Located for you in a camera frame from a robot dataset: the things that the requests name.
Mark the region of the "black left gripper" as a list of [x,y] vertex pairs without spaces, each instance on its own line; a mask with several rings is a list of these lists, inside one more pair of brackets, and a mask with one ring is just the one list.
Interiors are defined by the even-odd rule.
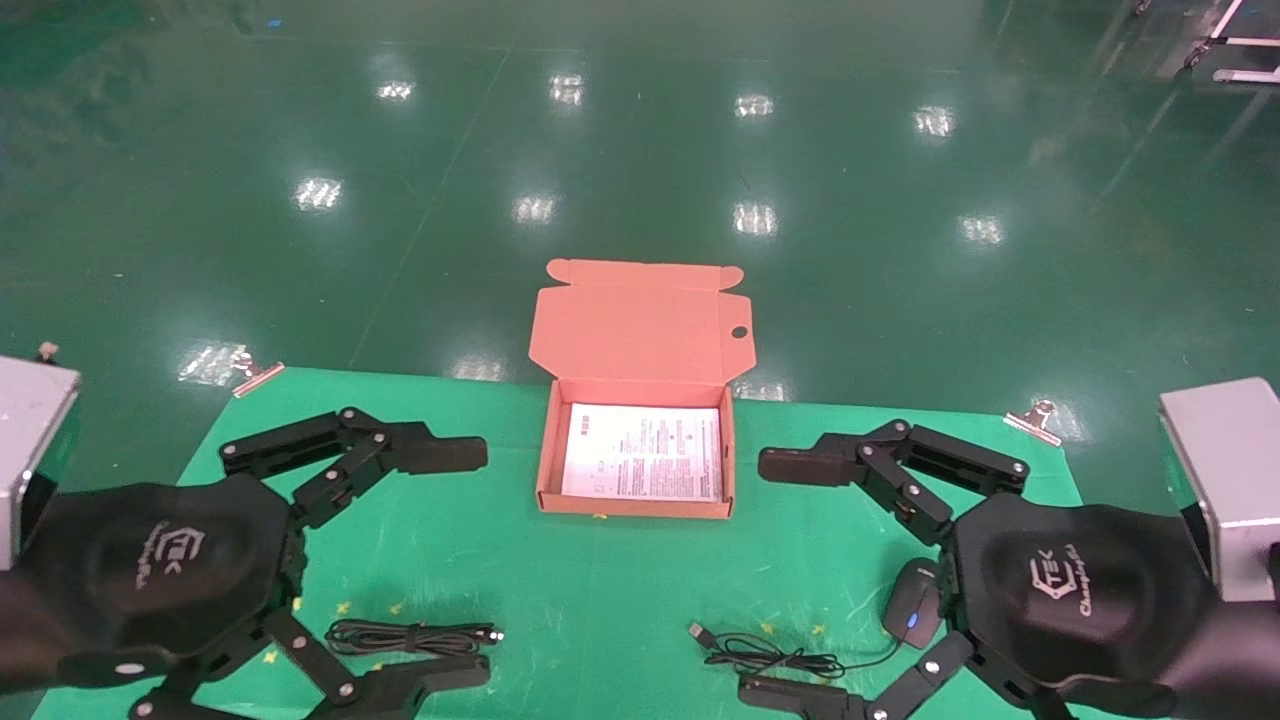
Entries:
[[[324,527],[392,473],[476,471],[489,456],[481,437],[442,438],[424,421],[343,407],[233,439],[220,459],[229,477],[212,484],[52,496],[3,573],[4,692],[169,674],[133,703],[132,719],[242,719],[196,703],[206,678],[178,669],[221,673],[247,644],[264,644],[262,618],[300,592],[301,529]],[[260,482],[320,461],[291,505]],[[307,719],[416,719],[431,694],[492,679],[481,653],[356,676],[291,612],[262,628],[323,693]]]

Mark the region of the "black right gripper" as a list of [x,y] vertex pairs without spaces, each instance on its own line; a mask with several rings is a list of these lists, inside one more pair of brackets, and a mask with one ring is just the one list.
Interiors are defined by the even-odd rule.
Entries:
[[[1069,719],[1071,706],[1142,719],[1279,715],[1275,602],[1222,600],[1176,518],[1033,503],[1018,496],[1030,474],[1023,460],[905,420],[824,433],[810,448],[765,447],[758,473],[855,486],[940,546],[956,632],[876,698],[748,676],[745,705],[800,719],[910,719],[969,667],[1036,719]],[[955,521],[919,475],[996,496]]]

